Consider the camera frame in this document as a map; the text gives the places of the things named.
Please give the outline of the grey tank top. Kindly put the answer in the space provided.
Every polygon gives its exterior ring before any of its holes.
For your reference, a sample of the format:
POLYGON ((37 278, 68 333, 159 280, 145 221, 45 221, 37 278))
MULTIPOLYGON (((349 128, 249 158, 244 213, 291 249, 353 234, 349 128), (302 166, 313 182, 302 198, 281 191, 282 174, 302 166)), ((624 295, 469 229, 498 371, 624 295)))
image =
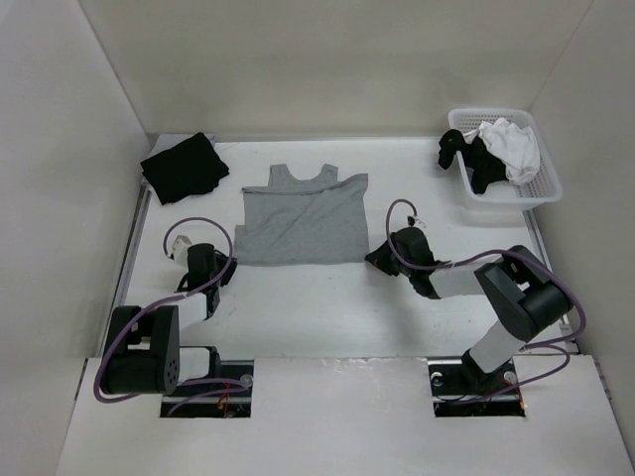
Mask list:
POLYGON ((367 174, 340 179, 338 167, 329 164, 309 179, 295 178, 285 164, 272 166, 266 185, 242 188, 237 262, 279 267, 363 261, 369 253, 367 188, 367 174))

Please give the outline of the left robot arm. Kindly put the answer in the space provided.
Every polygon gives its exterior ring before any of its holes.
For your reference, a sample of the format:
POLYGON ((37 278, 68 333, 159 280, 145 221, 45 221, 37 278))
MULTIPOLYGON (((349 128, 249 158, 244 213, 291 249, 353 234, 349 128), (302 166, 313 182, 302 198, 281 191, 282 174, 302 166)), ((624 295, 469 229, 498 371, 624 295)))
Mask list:
POLYGON ((102 403, 169 395, 187 380, 205 396, 221 387, 223 373, 210 362, 211 352, 182 347, 181 331, 214 316, 236 259, 209 243, 187 243, 172 257, 183 258, 187 268, 173 295, 144 307, 120 305, 112 311, 93 383, 93 394, 102 403))

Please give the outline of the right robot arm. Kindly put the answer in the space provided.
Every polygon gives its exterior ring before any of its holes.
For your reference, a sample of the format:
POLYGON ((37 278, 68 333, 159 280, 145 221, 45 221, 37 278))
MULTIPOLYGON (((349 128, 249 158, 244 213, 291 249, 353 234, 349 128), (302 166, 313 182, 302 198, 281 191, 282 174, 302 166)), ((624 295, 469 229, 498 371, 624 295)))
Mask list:
POLYGON ((463 353, 459 370, 473 395, 491 386, 517 352, 534 348, 533 340, 575 307, 565 285, 523 246, 458 263, 440 261, 424 232, 409 226, 389 233, 365 261, 387 276, 405 276, 424 298, 486 297, 496 321, 463 353))

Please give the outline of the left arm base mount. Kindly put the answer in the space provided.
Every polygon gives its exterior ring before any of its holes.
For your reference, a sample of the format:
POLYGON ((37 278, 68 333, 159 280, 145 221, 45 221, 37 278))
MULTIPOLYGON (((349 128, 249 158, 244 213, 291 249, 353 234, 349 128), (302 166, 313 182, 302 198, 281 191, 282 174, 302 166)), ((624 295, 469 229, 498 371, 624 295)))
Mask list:
POLYGON ((253 361, 218 361, 203 384, 179 384, 162 397, 161 418, 250 418, 253 394, 253 361))

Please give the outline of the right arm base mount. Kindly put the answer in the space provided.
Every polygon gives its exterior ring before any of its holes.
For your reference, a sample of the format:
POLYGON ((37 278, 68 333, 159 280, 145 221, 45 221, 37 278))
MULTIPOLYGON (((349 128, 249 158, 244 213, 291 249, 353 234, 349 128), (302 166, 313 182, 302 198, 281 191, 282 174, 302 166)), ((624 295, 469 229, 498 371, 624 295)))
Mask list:
POLYGON ((523 399, 518 389, 492 397, 492 394, 518 382, 512 360, 480 383, 469 383, 461 370, 459 359, 428 361, 436 417, 525 416, 523 399))

